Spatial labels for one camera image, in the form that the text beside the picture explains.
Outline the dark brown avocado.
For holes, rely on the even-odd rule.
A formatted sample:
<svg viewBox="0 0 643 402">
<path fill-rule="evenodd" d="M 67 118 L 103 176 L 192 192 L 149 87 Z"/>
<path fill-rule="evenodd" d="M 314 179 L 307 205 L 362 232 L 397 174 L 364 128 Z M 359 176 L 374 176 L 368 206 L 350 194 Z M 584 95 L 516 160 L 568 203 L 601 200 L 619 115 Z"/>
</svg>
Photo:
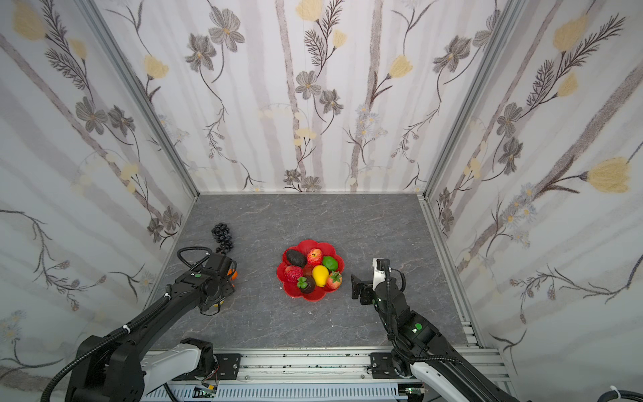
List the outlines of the dark brown avocado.
<svg viewBox="0 0 643 402">
<path fill-rule="evenodd" d="M 297 279 L 297 289 L 301 294 L 311 294 L 316 289 L 316 282 L 312 276 L 301 276 Z"/>
</svg>

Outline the black avocado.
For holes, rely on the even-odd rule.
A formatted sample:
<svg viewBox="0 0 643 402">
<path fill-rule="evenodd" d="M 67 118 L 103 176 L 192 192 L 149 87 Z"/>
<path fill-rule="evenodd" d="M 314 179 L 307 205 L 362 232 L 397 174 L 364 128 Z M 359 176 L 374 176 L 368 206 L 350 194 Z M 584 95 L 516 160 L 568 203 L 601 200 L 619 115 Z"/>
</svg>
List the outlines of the black avocado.
<svg viewBox="0 0 643 402">
<path fill-rule="evenodd" d="M 287 250 L 286 261 L 290 266 L 299 266 L 301 268 L 305 267 L 307 264 L 306 256 L 297 250 Z"/>
</svg>

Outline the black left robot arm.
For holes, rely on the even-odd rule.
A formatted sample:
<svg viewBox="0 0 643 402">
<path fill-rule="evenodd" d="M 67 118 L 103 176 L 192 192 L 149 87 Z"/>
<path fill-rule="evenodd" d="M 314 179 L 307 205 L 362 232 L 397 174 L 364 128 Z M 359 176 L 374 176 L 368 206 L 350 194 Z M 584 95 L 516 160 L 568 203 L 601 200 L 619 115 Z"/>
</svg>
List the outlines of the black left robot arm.
<svg viewBox="0 0 643 402">
<path fill-rule="evenodd" d="M 103 337 L 90 336 L 45 386 L 40 399 L 49 401 L 57 385 L 70 380 L 67 401 L 139 401 L 167 382 L 186 376 L 210 380 L 221 369 L 213 345 L 187 338 L 176 347 L 147 359 L 147 352 L 184 315 L 194 309 L 211 317 L 234 293 L 237 264 L 229 256 L 208 251 L 142 313 Z"/>
</svg>

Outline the yellow lemon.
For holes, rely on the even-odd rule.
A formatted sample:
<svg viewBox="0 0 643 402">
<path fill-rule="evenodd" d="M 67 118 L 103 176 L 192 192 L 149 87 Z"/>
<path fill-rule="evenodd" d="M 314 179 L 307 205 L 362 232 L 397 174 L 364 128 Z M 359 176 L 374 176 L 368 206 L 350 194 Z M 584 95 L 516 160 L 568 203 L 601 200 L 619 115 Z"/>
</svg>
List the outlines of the yellow lemon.
<svg viewBox="0 0 643 402">
<path fill-rule="evenodd" d="M 327 284 L 329 276 L 330 271 L 328 270 L 328 268 L 326 268 L 326 266 L 315 266 L 312 270 L 312 277 L 317 287 L 324 288 L 324 286 L 326 286 Z"/>
</svg>

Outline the red apple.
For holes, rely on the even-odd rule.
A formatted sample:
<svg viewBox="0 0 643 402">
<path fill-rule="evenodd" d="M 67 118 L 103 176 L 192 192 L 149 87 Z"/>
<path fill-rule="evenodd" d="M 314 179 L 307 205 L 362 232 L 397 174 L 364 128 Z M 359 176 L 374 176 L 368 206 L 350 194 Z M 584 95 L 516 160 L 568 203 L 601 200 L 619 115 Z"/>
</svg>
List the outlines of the red apple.
<svg viewBox="0 0 643 402">
<path fill-rule="evenodd" d="M 323 263 L 324 253 L 319 248 L 313 248 L 308 251 L 306 255 L 307 264 L 309 266 L 320 266 Z"/>
</svg>

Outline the red strawberry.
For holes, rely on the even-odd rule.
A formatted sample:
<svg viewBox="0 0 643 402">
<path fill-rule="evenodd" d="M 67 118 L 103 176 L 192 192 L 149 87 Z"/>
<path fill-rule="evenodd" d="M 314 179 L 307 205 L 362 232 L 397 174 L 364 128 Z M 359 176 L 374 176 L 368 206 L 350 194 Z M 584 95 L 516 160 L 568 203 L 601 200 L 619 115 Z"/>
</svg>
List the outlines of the red strawberry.
<svg viewBox="0 0 643 402">
<path fill-rule="evenodd" d="M 340 272 L 334 271 L 328 276 L 326 288 L 334 291 L 340 288 L 342 283 L 343 283 L 343 276 L 341 275 Z"/>
</svg>

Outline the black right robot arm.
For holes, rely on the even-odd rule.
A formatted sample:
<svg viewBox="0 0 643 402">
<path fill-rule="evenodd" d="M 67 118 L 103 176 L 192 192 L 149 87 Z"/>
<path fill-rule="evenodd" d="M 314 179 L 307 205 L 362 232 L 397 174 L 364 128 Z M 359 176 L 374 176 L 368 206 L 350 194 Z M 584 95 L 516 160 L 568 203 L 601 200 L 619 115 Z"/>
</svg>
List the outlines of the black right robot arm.
<svg viewBox="0 0 643 402">
<path fill-rule="evenodd" d="M 440 330 L 410 309 L 393 277 L 378 283 L 351 276 L 353 300 L 380 316 L 392 350 L 371 353 L 375 380 L 417 380 L 447 401 L 515 401 L 469 363 Z"/>
</svg>

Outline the red flower-shaped plate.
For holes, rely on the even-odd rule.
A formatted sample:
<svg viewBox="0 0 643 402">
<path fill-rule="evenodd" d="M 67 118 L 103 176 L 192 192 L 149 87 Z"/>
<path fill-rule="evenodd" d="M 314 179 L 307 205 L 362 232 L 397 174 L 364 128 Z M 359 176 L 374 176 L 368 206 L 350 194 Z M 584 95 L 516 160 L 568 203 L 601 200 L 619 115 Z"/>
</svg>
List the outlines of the red flower-shaped plate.
<svg viewBox="0 0 643 402">
<path fill-rule="evenodd" d="M 313 293 L 304 295 L 299 292 L 299 290 L 297 289 L 296 283 L 289 283 L 284 276 L 284 270 L 289 266 L 288 262 L 286 261 L 287 250 L 297 250 L 306 256 L 308 251 L 313 248 L 321 249 L 324 253 L 324 256 L 334 257 L 339 263 L 339 269 L 337 271 L 340 272 L 341 275 L 343 276 L 343 273 L 345 270 L 345 264 L 344 264 L 343 258 L 341 258 L 341 256 L 336 252 L 334 246 L 332 246 L 329 243 L 317 242 L 314 240 L 305 240 L 301 242 L 298 246 L 293 246 L 286 249 L 282 254 L 281 264 L 276 269 L 276 276 L 278 280 L 282 283 L 282 288 L 288 296 L 291 296 L 293 298 L 303 297 L 304 299 L 310 302 L 312 301 L 317 302 L 325 298 L 326 294 L 335 292 L 336 290 L 334 291 L 329 290 L 326 288 L 326 286 L 324 286 L 324 288 L 316 287 Z M 304 276 L 312 276 L 313 268 L 314 268 L 313 266 L 309 266 L 308 264 L 306 264 L 306 266 L 303 267 Z"/>
</svg>

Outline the black grape bunch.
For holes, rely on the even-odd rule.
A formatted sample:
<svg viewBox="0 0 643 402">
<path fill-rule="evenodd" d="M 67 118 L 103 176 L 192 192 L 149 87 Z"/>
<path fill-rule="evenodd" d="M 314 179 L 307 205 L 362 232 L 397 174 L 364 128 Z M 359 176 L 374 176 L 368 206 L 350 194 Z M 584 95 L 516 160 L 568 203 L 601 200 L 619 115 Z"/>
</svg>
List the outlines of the black grape bunch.
<svg viewBox="0 0 643 402">
<path fill-rule="evenodd" d="M 227 224 L 216 224 L 216 226 L 211 229 L 211 235 L 218 245 L 215 251 L 217 254 L 227 255 L 234 248 L 233 237 Z"/>
</svg>

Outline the green lime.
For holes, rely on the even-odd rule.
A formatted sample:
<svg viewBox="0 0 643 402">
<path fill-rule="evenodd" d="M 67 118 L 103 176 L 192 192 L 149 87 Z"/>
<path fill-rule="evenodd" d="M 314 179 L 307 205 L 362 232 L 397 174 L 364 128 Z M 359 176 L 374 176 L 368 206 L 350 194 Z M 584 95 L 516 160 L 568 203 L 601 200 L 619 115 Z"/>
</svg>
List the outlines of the green lime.
<svg viewBox="0 0 643 402">
<path fill-rule="evenodd" d="M 336 272 L 339 269 L 338 261 L 332 256 L 323 257 L 323 266 L 325 266 L 330 272 Z"/>
</svg>

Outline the dark red wrinkled fruit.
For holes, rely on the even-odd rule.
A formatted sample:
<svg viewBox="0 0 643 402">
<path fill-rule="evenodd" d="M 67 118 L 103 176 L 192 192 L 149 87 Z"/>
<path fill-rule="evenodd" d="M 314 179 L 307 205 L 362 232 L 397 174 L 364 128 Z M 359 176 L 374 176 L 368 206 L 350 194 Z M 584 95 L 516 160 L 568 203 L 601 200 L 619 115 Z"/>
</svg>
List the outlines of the dark red wrinkled fruit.
<svg viewBox="0 0 643 402">
<path fill-rule="evenodd" d="M 304 276 L 303 268 L 300 266 L 288 266 L 284 270 L 284 276 L 289 283 L 297 283 Z"/>
</svg>

